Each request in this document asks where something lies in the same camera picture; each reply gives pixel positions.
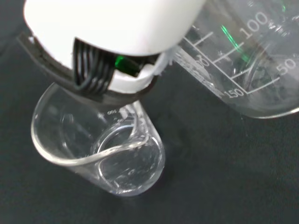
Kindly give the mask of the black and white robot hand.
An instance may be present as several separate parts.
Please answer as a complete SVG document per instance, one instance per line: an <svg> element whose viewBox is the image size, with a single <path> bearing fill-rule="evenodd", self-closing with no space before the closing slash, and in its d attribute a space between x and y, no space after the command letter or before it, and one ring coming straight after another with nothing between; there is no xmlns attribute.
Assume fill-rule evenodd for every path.
<svg viewBox="0 0 299 224"><path fill-rule="evenodd" d="M18 40L55 84L86 101L126 105L172 63L204 0L27 0Z"/></svg>

